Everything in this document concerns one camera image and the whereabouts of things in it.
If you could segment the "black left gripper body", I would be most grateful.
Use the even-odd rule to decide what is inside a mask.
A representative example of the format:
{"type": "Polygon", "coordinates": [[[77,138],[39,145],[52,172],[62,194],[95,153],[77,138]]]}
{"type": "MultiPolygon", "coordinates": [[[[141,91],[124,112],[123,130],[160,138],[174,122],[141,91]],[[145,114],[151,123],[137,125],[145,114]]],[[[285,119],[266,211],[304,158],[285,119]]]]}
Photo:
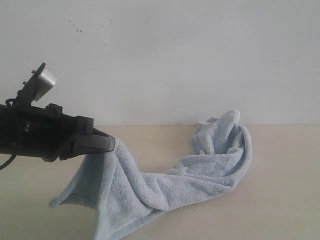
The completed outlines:
{"type": "Polygon", "coordinates": [[[0,152],[53,162],[74,148],[77,137],[92,135],[94,120],[63,113],[60,105],[45,108],[0,106],[0,152]]]}

